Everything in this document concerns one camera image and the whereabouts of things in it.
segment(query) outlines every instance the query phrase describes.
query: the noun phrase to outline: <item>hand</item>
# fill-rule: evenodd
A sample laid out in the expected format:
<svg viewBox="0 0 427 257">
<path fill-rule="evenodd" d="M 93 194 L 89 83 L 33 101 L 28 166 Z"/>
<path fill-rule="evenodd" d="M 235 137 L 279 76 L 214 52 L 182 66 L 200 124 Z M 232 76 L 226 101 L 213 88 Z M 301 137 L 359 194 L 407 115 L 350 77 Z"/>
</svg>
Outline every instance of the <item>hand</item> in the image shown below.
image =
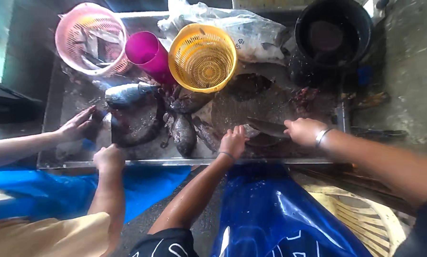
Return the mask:
<svg viewBox="0 0 427 257">
<path fill-rule="evenodd" d="M 56 133 L 61 136 L 63 141 L 75 141 L 83 138 L 82 133 L 91 124 L 91 121 L 88 119 L 94 111 L 94 105 L 81 111 L 61 126 Z"/>
<path fill-rule="evenodd" d="M 285 120 L 284 133 L 288 134 L 291 139 L 303 146 L 312 146 L 316 144 L 316 138 L 320 131 L 327 129 L 328 126 L 321 121 L 313 119 L 299 118 L 295 121 Z"/>
<path fill-rule="evenodd" d="M 93 163 L 95 163 L 100 173 L 122 171 L 125 166 L 125 156 L 117 148 L 117 145 L 113 143 L 108 148 L 101 148 L 93 156 Z"/>
<path fill-rule="evenodd" d="M 228 132 L 223 136 L 220 144 L 220 152 L 225 152 L 239 159 L 245 149 L 245 128 L 244 126 L 235 126 L 234 131 L 228 129 Z"/>
</svg>

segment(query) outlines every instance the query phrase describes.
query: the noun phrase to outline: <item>forearm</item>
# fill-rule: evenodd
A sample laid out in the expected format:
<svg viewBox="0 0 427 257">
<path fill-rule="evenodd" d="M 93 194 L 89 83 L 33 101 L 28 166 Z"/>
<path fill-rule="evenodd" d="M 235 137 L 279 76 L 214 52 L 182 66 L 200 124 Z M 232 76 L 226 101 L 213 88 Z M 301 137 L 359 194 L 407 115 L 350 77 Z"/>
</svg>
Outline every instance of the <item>forearm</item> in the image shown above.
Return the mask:
<svg viewBox="0 0 427 257">
<path fill-rule="evenodd" d="M 60 143 L 57 132 L 0 140 L 0 166 L 12 163 Z"/>
<path fill-rule="evenodd" d="M 209 203 L 215 188 L 232 164 L 231 157 L 220 154 L 168 204 L 150 228 L 149 234 L 168 228 L 190 229 Z"/>
<path fill-rule="evenodd" d="M 121 167 L 111 167 L 107 171 L 99 171 L 98 187 L 88 214 L 105 212 L 110 216 L 109 247 L 104 255 L 112 252 L 118 245 L 120 232 L 125 218 L 125 193 Z"/>
<path fill-rule="evenodd" d="M 337 130 L 326 133 L 320 147 L 364 168 L 414 205 L 427 201 L 427 158 Z"/>
</svg>

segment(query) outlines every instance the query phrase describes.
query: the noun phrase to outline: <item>plastic bag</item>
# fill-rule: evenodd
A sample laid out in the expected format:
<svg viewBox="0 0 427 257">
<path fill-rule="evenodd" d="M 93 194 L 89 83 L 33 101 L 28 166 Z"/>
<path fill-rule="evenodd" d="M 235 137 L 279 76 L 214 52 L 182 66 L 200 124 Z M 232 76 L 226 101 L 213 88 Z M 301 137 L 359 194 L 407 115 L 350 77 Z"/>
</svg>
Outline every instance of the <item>plastic bag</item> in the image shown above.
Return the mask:
<svg viewBox="0 0 427 257">
<path fill-rule="evenodd" d="M 240 60 L 284 64 L 277 36 L 285 26 L 248 10 L 211 8 L 204 3 L 168 0 L 169 18 L 158 21 L 166 38 L 173 40 L 186 25 L 201 23 L 223 29 L 233 39 Z"/>
<path fill-rule="evenodd" d="M 371 257 L 357 237 L 281 165 L 228 173 L 212 257 Z"/>
<path fill-rule="evenodd" d="M 190 169 L 190 166 L 126 167 L 123 174 L 125 223 L 169 196 Z M 86 215 L 97 182 L 97 174 L 59 176 L 43 171 L 0 171 L 0 190 L 13 197 L 0 201 L 0 219 L 62 220 Z"/>
</svg>

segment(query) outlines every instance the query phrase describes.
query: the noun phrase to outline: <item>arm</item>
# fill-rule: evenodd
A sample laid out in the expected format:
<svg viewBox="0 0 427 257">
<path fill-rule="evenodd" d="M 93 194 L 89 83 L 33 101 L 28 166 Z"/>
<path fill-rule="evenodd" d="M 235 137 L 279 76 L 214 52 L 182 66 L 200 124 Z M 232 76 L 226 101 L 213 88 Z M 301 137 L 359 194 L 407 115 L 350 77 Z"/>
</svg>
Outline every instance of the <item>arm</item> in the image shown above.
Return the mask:
<svg viewBox="0 0 427 257">
<path fill-rule="evenodd" d="M 234 131 L 228 129 L 221 140 L 218 157 L 176 195 L 150 228 L 149 234 L 169 228 L 190 229 L 209 203 L 228 168 L 233 165 L 234 160 L 228 154 L 237 160 L 244 152 L 245 140 L 243 126 L 236 126 Z"/>
<path fill-rule="evenodd" d="M 12 163 L 57 144 L 78 139 L 90 124 L 94 106 L 80 112 L 54 132 L 0 140 L 0 166 Z"/>
<path fill-rule="evenodd" d="M 315 137 L 327 125 L 312 119 L 285 121 L 293 141 L 314 146 Z M 353 137 L 338 130 L 327 132 L 320 145 L 334 157 L 357 164 L 419 206 L 427 201 L 427 157 L 403 149 Z"/>
<path fill-rule="evenodd" d="M 125 195 L 122 182 L 125 158 L 117 146 L 112 144 L 96 153 L 93 162 L 99 171 L 99 181 L 88 214 L 99 212 L 109 214 L 109 246 L 103 254 L 106 256 L 117 247 L 125 218 Z"/>
</svg>

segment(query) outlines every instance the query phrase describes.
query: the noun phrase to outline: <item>yellow plastic basket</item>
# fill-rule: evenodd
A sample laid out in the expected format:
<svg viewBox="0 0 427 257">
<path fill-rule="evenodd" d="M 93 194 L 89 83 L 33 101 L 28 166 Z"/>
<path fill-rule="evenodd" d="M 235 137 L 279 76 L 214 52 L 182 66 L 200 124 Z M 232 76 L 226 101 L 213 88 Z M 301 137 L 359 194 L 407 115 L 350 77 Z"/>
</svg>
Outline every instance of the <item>yellow plastic basket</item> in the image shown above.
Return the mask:
<svg viewBox="0 0 427 257">
<path fill-rule="evenodd" d="M 169 69 L 184 88 L 212 93 L 224 88 L 237 65 L 233 40 L 223 30 L 190 24 L 177 34 L 169 50 Z"/>
</svg>

